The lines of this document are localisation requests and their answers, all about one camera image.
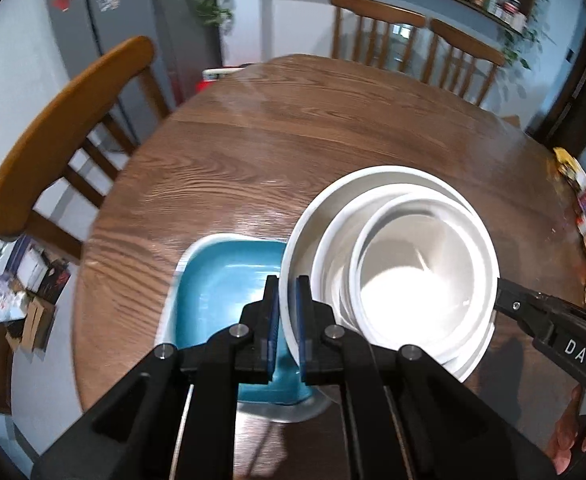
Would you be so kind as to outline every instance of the stacked white bowls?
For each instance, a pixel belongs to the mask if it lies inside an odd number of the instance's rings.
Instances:
[[[451,186],[423,171],[378,166],[318,195],[282,261],[282,325],[299,362],[295,279],[371,344],[416,344],[464,381],[494,332],[499,270],[488,232]]]

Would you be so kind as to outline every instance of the screw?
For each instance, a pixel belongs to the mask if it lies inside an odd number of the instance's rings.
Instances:
[[[329,325],[324,329],[324,334],[331,339],[339,339],[344,335],[344,329],[340,325]]]
[[[228,333],[233,337],[243,337],[249,333],[249,328],[243,323],[236,323],[228,329]]]
[[[168,343],[162,343],[161,345],[156,346],[153,349],[153,354],[158,359],[168,359],[173,355],[175,348],[173,345],[169,345]]]
[[[409,361],[417,361],[420,357],[422,357],[422,350],[419,346],[415,345],[404,345],[400,349],[400,353],[402,357],[408,359]]]

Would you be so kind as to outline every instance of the round wooden table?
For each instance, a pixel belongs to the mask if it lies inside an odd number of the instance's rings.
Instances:
[[[106,197],[84,246],[74,305],[84,409],[153,346],[173,270],[191,243],[215,232],[286,240],[324,187],[380,164],[444,179],[485,222],[503,277],[581,304],[586,259],[573,193],[543,146],[403,74],[282,57],[225,78],[176,110]],[[500,316],[467,385],[542,446],[574,381]],[[337,408],[300,424],[238,427],[253,432],[238,439],[240,475],[345,477]],[[264,452],[256,448],[261,438],[270,447]]]

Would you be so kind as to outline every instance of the chair backrest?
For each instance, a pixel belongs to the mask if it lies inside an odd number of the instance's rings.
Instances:
[[[169,108],[150,70],[153,43],[144,36],[131,38],[92,63],[74,78],[24,131],[0,166],[0,239],[16,240],[28,234],[71,261],[79,262],[82,243],[33,206],[46,188],[64,178],[94,206],[104,197],[71,168],[80,148],[112,180],[118,170],[87,138],[99,123],[106,127],[129,155],[135,146],[108,113],[118,94],[132,78],[159,120]]]
[[[404,72],[413,50],[415,43],[415,30],[422,28],[426,24],[426,18],[422,14],[411,10],[400,9],[391,5],[383,4],[375,0],[329,0],[335,7],[335,23],[333,24],[333,47],[331,57],[339,58],[340,52],[340,25],[342,22],[342,9],[347,9],[358,15],[358,30],[355,35],[355,44],[351,55],[352,61],[358,61],[361,56],[362,31],[364,28],[364,18],[373,20],[371,33],[369,36],[369,45],[367,47],[364,64],[370,66],[375,55],[375,42],[377,41],[377,22],[386,23],[384,34],[382,36],[382,50],[377,59],[377,67],[384,68],[388,56],[388,43],[390,40],[391,25],[404,24],[411,25],[406,50],[403,59],[398,63],[397,69]]]
[[[438,50],[438,43],[440,38],[449,43],[449,51],[444,61],[444,67],[442,68],[442,74],[439,77],[439,87],[443,88],[446,83],[451,64],[455,65],[451,82],[449,83],[449,91],[454,92],[458,84],[462,72],[462,65],[464,64],[464,55],[468,54],[471,59],[467,68],[467,73],[464,76],[458,95],[464,99],[468,92],[468,88],[471,85],[471,78],[473,72],[476,69],[476,60],[485,59],[492,63],[491,70],[489,70],[486,80],[480,89],[480,93],[476,98],[476,106],[480,106],[489,87],[496,78],[496,72],[498,67],[504,64],[504,55],[499,50],[482,43],[473,36],[465,34],[461,30],[455,27],[451,27],[448,23],[441,22],[440,20],[431,20],[429,28],[433,31],[433,39],[431,40],[431,46],[429,48],[429,56],[426,60],[424,72],[422,73],[422,82],[428,84],[433,72],[433,63],[435,62],[435,54]],[[454,57],[454,49],[460,51],[459,57]]]

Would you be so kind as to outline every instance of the refrigerator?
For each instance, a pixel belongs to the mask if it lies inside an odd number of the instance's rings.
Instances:
[[[70,78],[121,41],[147,36],[156,51],[151,69],[169,107],[175,108],[195,94],[202,70],[221,66],[217,27],[201,23],[194,0],[46,0],[46,4]],[[134,81],[122,90],[112,113],[138,143],[157,126]]]

